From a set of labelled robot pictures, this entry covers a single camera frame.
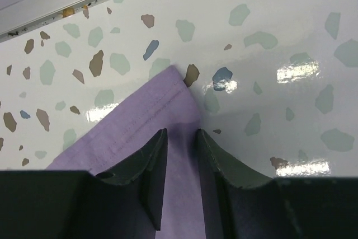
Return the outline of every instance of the lavender cloth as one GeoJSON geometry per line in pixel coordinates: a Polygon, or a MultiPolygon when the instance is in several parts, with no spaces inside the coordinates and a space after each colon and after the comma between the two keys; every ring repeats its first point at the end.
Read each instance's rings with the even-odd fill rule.
{"type": "Polygon", "coordinates": [[[170,66],[133,93],[47,168],[107,170],[168,129],[162,229],[158,239],[204,239],[197,160],[192,149],[200,114],[182,77],[170,66]]]}

